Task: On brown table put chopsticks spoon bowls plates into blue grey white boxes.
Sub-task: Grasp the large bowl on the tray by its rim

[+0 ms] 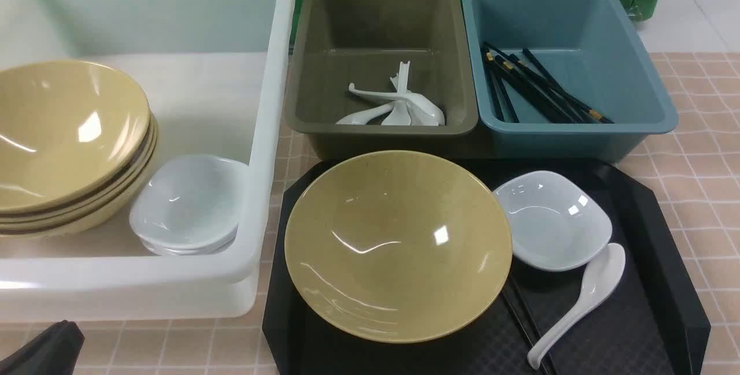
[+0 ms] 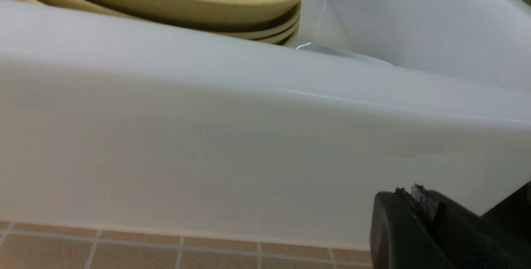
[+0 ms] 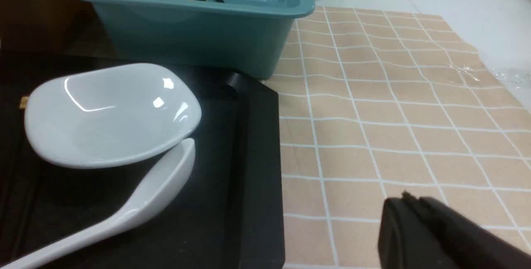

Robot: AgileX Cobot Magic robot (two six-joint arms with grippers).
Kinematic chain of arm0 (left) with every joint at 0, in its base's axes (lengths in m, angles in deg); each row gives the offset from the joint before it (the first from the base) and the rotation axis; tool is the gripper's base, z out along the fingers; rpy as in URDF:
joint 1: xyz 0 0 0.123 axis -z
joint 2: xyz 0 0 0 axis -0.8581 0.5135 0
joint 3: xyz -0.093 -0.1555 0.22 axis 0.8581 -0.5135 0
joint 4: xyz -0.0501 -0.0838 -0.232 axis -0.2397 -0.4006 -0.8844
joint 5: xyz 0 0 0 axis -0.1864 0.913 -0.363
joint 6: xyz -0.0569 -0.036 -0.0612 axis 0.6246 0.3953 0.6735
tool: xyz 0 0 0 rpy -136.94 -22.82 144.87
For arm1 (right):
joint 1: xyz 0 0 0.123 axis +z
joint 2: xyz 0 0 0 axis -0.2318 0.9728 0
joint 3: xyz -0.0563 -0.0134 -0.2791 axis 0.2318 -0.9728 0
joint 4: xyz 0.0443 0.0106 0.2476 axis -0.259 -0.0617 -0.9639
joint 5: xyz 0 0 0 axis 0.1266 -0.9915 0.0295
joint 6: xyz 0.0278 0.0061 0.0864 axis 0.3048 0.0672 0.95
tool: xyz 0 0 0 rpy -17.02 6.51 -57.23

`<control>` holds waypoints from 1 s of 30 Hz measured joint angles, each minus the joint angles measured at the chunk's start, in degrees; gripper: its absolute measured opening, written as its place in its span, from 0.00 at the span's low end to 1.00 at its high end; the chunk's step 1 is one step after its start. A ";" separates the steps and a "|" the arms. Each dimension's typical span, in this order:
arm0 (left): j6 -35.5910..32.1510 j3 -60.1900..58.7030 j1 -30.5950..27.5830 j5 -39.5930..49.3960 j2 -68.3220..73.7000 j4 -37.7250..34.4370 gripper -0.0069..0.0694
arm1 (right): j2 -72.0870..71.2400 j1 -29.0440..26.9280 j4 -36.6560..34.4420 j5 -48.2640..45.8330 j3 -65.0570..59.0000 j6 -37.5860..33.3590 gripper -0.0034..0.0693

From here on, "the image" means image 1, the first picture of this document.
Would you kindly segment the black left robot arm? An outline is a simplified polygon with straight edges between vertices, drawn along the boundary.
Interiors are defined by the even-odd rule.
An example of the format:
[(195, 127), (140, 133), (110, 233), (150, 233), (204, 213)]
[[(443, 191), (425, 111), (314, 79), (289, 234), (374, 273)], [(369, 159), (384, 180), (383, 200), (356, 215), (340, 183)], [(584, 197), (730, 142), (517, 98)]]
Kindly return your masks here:
[(3, 359), (1, 373), (72, 374), (84, 340), (76, 322), (56, 322)]

